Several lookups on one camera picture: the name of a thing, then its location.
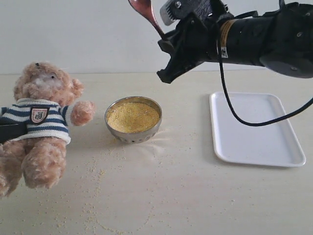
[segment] copper spoon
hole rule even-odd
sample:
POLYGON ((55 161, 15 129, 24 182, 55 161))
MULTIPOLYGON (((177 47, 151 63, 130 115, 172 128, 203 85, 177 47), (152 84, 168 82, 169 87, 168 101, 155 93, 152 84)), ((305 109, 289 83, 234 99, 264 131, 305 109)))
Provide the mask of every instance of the copper spoon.
POLYGON ((128 0, 128 2, 136 12, 146 18, 153 25, 161 38, 164 39, 164 32, 158 25, 157 20, 153 14, 151 0, 128 0))

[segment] teddy bear face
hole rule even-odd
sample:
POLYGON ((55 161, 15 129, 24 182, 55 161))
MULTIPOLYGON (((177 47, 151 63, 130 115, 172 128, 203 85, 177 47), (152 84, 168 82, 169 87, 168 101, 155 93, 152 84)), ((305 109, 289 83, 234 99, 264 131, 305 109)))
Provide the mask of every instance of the teddy bear face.
POLYGON ((56 66, 42 62, 26 66, 14 87, 14 98, 45 99, 71 105, 83 93, 83 84, 56 66))

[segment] sweater badge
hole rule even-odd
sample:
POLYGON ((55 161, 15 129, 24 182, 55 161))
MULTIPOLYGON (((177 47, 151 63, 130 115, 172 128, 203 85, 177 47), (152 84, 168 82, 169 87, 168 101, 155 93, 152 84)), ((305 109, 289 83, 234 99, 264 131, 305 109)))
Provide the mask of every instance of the sweater badge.
POLYGON ((39 125, 45 121, 48 116, 49 108, 32 107, 30 111, 30 120, 33 124, 39 125))

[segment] screw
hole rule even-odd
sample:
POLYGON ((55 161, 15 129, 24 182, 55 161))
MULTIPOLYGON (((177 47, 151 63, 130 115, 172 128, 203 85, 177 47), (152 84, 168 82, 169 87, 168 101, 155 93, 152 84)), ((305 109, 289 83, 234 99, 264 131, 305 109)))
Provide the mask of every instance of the screw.
POLYGON ((175 7, 179 9, 181 7, 181 2, 180 1, 176 1, 175 2, 175 7))

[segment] sticker label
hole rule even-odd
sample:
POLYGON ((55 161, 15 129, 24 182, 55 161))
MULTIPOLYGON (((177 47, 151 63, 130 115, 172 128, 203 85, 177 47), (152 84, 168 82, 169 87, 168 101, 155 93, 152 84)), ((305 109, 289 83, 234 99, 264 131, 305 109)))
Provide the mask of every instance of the sticker label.
POLYGON ((32 123, 39 125, 48 116, 49 108, 32 108, 30 112, 30 120, 32 123))
POLYGON ((221 27, 221 51, 222 51, 222 58, 228 58, 227 53, 227 38, 230 28, 235 23, 236 20, 229 20, 226 21, 221 27))

